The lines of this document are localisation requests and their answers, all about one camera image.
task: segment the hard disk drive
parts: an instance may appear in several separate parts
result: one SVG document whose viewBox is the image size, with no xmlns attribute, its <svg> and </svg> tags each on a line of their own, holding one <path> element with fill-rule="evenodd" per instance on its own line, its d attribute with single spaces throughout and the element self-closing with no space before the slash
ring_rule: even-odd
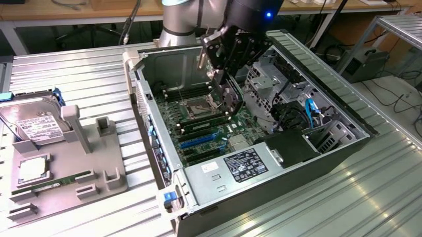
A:
<svg viewBox="0 0 422 237">
<path fill-rule="evenodd" d="M 64 140 L 62 132 L 70 126 L 59 118 L 62 104 L 53 91 L 14 95 L 1 102 L 0 119 L 18 141 L 31 140 L 43 145 Z"/>
</svg>

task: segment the hard drive label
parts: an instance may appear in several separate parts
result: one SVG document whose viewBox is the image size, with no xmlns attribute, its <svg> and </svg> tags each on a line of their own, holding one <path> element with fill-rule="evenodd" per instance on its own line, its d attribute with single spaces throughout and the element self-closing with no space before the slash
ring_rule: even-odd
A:
<svg viewBox="0 0 422 237">
<path fill-rule="evenodd" d="M 62 136 L 61 129 L 51 115 L 25 119 L 15 123 L 33 142 Z"/>
<path fill-rule="evenodd" d="M 237 183 L 268 171 L 253 148 L 225 157 L 224 162 Z"/>
</svg>

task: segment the table leg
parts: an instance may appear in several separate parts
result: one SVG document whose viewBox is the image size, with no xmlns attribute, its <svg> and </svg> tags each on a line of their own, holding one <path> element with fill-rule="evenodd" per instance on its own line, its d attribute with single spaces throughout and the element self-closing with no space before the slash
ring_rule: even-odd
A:
<svg viewBox="0 0 422 237">
<path fill-rule="evenodd" d="M 153 40 L 152 39 L 152 30 L 150 30 L 150 21 L 146 22 L 140 22 L 140 27 L 142 28 L 142 33 L 145 34 L 145 37 L 148 40 Z"/>
<path fill-rule="evenodd" d="M 320 39 L 321 33 L 324 32 L 324 29 L 327 28 L 327 26 L 329 24 L 332 16 L 333 16 L 333 13 L 328 13 L 327 16 L 324 17 L 324 20 L 321 22 L 320 28 L 319 28 L 317 32 L 315 33 L 316 35 L 315 35 L 315 38 L 312 40 L 309 48 L 315 47 L 315 45 L 316 45 L 316 43 L 317 43 L 317 41 Z"/>
<path fill-rule="evenodd" d="M 26 47 L 15 32 L 15 27 L 11 21 L 0 21 L 0 29 L 5 36 L 6 42 L 10 45 L 15 55 L 27 54 Z"/>
</svg>

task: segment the pcie slot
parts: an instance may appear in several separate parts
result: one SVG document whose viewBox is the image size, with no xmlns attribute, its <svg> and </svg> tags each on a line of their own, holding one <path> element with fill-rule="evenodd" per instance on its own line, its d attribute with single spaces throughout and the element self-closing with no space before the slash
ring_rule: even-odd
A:
<svg viewBox="0 0 422 237">
<path fill-rule="evenodd" d="M 214 148 L 214 149 L 210 149 L 197 155 L 193 155 L 193 156 L 189 156 L 185 158 L 185 161 L 186 162 L 193 162 L 193 161 L 197 161 L 200 159 L 204 159 L 204 158 L 208 158 L 210 156 L 213 156 L 214 154 L 220 154 L 221 153 L 221 149 L 220 148 Z"/>
<path fill-rule="evenodd" d="M 190 133 L 190 134 L 186 134 L 181 137 L 178 137 L 177 141 L 178 142 L 184 142 L 186 140 L 190 140 L 193 138 L 197 138 L 197 137 L 201 137 L 201 136 L 205 136 L 205 135 L 209 135 L 210 134 L 210 131 L 209 130 L 202 130 L 202 131 L 198 131 L 198 132 L 194 132 L 194 133 Z"/>
<path fill-rule="evenodd" d="M 216 133 L 212 134 L 212 135 L 209 135 L 209 136 L 197 138 L 197 139 L 193 140 L 193 141 L 181 143 L 181 144 L 180 144 L 180 149 L 185 149 L 185 148 L 189 148 L 189 147 L 196 146 L 196 145 L 198 145 L 198 144 L 202 144 L 202 143 L 206 143 L 206 142 L 209 142 L 209 141 L 213 141 L 214 138 L 216 138 Z"/>
</svg>

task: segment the workbench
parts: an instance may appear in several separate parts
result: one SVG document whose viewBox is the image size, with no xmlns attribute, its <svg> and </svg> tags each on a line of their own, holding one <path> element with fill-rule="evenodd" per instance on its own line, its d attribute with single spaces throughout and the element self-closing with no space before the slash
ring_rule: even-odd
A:
<svg viewBox="0 0 422 237">
<path fill-rule="evenodd" d="M 232 236 L 420 236 L 422 144 L 381 109 L 292 38 L 268 32 L 379 132 L 367 146 L 324 176 L 202 233 Z M 173 236 L 160 217 L 150 165 L 125 92 L 121 53 L 152 43 L 15 56 L 2 64 L 3 90 L 55 85 L 66 104 L 81 108 L 81 124 L 96 117 L 116 121 L 129 190 L 37 222 L 6 229 L 3 236 Z M 0 204 L 6 201 L 13 136 L 0 136 Z"/>
<path fill-rule="evenodd" d="M 416 0 L 397 0 L 401 9 L 397 14 L 403 14 L 408 7 L 413 5 Z M 339 6 L 340 0 L 335 4 L 327 4 L 321 13 L 327 14 L 320 29 L 316 33 L 311 46 L 313 46 L 320 38 L 321 32 L 332 19 L 333 12 Z M 6 41 L 15 55 L 27 54 L 25 45 L 18 37 L 15 28 L 35 27 L 35 26 L 58 26 L 58 25 L 82 25 L 82 24 L 102 24 L 124 22 L 130 13 L 130 9 L 121 10 L 100 10 L 93 11 L 90 5 L 80 6 L 80 10 L 73 10 L 69 7 L 58 6 L 50 0 L 26 0 L 25 4 L 0 6 L 0 29 L 3 33 Z M 292 4 L 284 1 L 279 15 L 300 15 L 317 14 L 321 5 L 313 3 L 297 2 Z M 348 0 L 341 12 L 376 12 L 389 11 L 391 6 L 368 6 L 359 0 Z M 156 21 L 162 17 L 162 6 L 160 0 L 142 0 L 134 21 Z"/>
</svg>

